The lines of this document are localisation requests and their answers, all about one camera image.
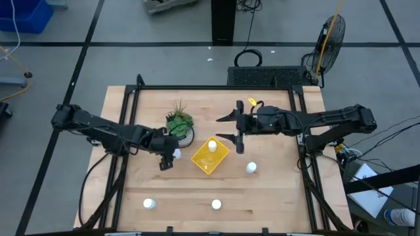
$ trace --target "white cap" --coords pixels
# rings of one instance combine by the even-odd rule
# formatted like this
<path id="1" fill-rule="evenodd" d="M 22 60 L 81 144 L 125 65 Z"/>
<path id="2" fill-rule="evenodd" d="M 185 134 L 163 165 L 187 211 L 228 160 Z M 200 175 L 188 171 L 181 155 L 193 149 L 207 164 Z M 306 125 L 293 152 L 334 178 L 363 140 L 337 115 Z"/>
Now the white cap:
<path id="1" fill-rule="evenodd" d="M 211 203 L 211 207 L 213 207 L 213 209 L 218 210 L 222 207 L 222 202 L 218 199 L 213 200 L 213 202 Z"/>
<path id="2" fill-rule="evenodd" d="M 253 173 L 256 169 L 257 169 L 257 164 L 255 164 L 254 162 L 248 163 L 248 165 L 247 165 L 247 172 L 248 173 Z"/>
<path id="3" fill-rule="evenodd" d="M 177 148 L 174 152 L 173 152 L 173 156 L 175 157 L 175 159 L 180 159 L 181 158 L 181 150 L 179 148 Z"/>
<path id="4" fill-rule="evenodd" d="M 216 146 L 217 146 L 216 141 L 211 140 L 209 142 L 209 151 L 210 152 L 216 151 Z"/>
<path id="5" fill-rule="evenodd" d="M 145 199 L 143 201 L 144 208 L 153 209 L 156 207 L 156 202 L 153 199 Z"/>
<path id="6" fill-rule="evenodd" d="M 216 148 L 216 146 L 217 146 L 216 141 L 211 140 L 211 141 L 209 142 L 209 148 L 210 148 L 210 149 L 215 149 L 215 148 Z"/>

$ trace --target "yellow square plate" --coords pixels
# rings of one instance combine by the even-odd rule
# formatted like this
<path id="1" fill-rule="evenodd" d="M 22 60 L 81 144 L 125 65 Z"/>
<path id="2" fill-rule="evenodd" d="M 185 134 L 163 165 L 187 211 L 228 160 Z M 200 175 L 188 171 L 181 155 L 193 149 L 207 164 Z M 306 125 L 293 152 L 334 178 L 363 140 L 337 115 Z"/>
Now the yellow square plate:
<path id="1" fill-rule="evenodd" d="M 216 141 L 217 149 L 215 152 L 209 151 L 209 142 Z M 228 155 L 229 149 L 218 141 L 215 137 L 210 137 L 202 147 L 191 157 L 191 160 L 202 169 L 206 174 L 211 174 L 220 162 Z"/>

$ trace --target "potted plant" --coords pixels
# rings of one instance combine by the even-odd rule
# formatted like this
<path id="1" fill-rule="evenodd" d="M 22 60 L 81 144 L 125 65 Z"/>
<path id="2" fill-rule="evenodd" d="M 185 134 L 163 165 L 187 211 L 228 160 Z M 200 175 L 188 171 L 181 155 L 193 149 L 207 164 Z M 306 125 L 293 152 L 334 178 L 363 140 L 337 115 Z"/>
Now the potted plant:
<path id="1" fill-rule="evenodd" d="M 188 147 L 194 140 L 194 122 L 192 116 L 184 110 L 186 105 L 175 102 L 173 111 L 166 116 L 168 132 L 178 138 L 180 148 Z"/>

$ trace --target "small white bottle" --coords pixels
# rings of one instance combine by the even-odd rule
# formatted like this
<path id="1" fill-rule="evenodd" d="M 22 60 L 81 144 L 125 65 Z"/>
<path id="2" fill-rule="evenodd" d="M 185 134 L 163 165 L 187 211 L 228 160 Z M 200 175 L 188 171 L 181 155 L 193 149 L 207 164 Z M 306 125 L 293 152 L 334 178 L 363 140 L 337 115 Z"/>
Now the small white bottle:
<path id="1" fill-rule="evenodd" d="M 254 162 L 250 162 L 247 165 L 247 172 L 252 174 L 255 172 L 255 170 L 257 169 L 257 164 L 255 164 Z"/>
<path id="2" fill-rule="evenodd" d="M 173 152 L 173 156 L 175 157 L 175 159 L 180 159 L 182 157 L 181 154 L 181 150 L 179 148 L 177 148 L 174 152 Z"/>
<path id="3" fill-rule="evenodd" d="M 216 141 L 211 140 L 211 141 L 209 142 L 209 151 L 210 151 L 210 152 L 215 152 L 215 151 L 216 151 L 216 149 L 217 149 L 217 144 L 216 144 Z"/>
<path id="4" fill-rule="evenodd" d="M 153 199 L 145 199 L 143 201 L 143 206 L 146 209 L 153 209 L 156 207 L 156 201 Z"/>
<path id="5" fill-rule="evenodd" d="M 415 214 L 408 209 L 399 208 L 386 210 L 383 213 L 383 216 L 385 217 L 385 221 L 392 226 L 414 227 Z"/>
<path id="6" fill-rule="evenodd" d="M 213 200 L 211 203 L 211 207 L 213 207 L 213 210 L 218 210 L 222 207 L 222 202 L 218 199 Z"/>

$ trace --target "gray floor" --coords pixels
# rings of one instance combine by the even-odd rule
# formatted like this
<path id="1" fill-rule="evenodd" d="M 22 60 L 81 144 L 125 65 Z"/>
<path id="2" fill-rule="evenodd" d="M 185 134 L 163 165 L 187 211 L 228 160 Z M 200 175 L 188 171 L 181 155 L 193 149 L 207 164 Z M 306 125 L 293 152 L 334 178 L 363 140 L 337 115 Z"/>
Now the gray floor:
<path id="1" fill-rule="evenodd" d="M 69 9 L 55 12 L 42 34 L 22 34 L 22 40 L 83 42 L 97 3 L 98 0 L 68 1 Z M 418 1 L 387 3 L 404 39 L 410 43 L 420 42 Z M 263 10 L 255 15 L 251 41 L 315 42 L 320 27 L 334 13 L 337 2 L 265 0 L 263 4 Z M 345 1 L 340 14 L 346 20 L 345 42 L 398 42 L 379 1 Z M 250 19 L 249 13 L 237 13 L 235 41 L 246 41 Z M 15 40 L 13 33 L 0 32 L 0 42 Z M 105 0 L 92 41 L 210 40 L 209 0 L 155 16 L 147 15 L 139 0 Z M 294 66 L 304 53 L 312 50 L 308 47 L 256 49 L 263 54 L 264 66 Z M 99 114 L 106 87 L 134 83 L 138 73 L 149 85 L 224 85 L 227 67 L 233 66 L 233 59 L 241 50 L 241 47 L 90 47 L 72 102 Z M 80 47 L 21 47 L 15 53 L 34 76 L 31 89 L 9 101 L 14 116 L 0 134 L 2 235 L 13 235 L 16 231 L 49 142 L 52 132 L 49 121 L 55 105 L 64 98 L 80 51 Z M 410 51 L 420 63 L 420 49 Z M 243 56 L 240 64 L 255 65 L 256 58 Z M 22 76 L 22 73 L 11 60 L 7 60 L 0 62 L 0 75 Z M 325 79 L 327 85 L 322 93 L 327 109 L 355 103 L 367 106 L 374 112 L 378 131 L 420 115 L 419 86 L 400 47 L 342 48 Z M 4 96 L 15 90 L 17 88 L 0 87 L 0 94 Z M 390 168 L 397 169 L 419 164 L 420 160 L 413 151 L 418 143 L 418 129 L 406 131 L 367 157 L 379 158 Z M 384 136 L 367 140 L 356 148 L 364 151 Z M 352 135 L 346 142 L 353 144 L 362 137 Z M 83 138 L 60 135 L 27 233 L 72 228 L 90 152 L 91 146 Z"/>

